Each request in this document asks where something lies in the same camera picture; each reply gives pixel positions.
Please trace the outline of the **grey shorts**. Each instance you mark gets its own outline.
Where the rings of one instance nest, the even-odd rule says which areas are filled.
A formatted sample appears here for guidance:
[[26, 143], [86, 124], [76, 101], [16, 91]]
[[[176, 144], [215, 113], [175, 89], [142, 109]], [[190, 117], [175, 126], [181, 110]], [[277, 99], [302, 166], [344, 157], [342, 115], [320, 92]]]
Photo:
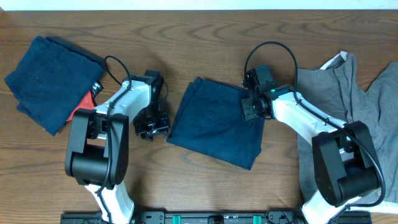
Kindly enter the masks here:
[[297, 90], [326, 114], [369, 128], [386, 183], [383, 203], [372, 212], [397, 213], [397, 62], [367, 90], [356, 82], [356, 56], [342, 51], [318, 70], [298, 70]]

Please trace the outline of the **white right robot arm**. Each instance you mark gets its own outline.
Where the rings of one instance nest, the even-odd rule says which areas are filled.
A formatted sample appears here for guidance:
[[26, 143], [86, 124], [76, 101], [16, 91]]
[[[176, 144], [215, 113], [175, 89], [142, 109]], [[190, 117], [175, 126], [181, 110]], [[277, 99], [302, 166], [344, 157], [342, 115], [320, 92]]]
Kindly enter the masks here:
[[275, 119], [290, 126], [312, 147], [317, 191], [301, 207], [304, 223], [334, 223], [352, 208], [379, 205], [358, 200], [375, 190], [386, 191], [385, 180], [368, 127], [346, 123], [322, 112], [290, 85], [249, 86], [241, 101], [244, 119]]

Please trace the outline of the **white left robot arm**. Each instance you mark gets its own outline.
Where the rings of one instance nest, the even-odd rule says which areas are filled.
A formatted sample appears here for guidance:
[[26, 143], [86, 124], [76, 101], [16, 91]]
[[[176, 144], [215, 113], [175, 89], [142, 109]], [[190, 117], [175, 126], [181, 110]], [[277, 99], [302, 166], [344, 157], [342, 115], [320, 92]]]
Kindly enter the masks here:
[[78, 109], [72, 119], [65, 172], [94, 196], [100, 211], [63, 214], [61, 223], [134, 223], [135, 204], [124, 183], [129, 128], [142, 139], [168, 134], [169, 114], [159, 107], [164, 78], [156, 70], [128, 75], [105, 103]]

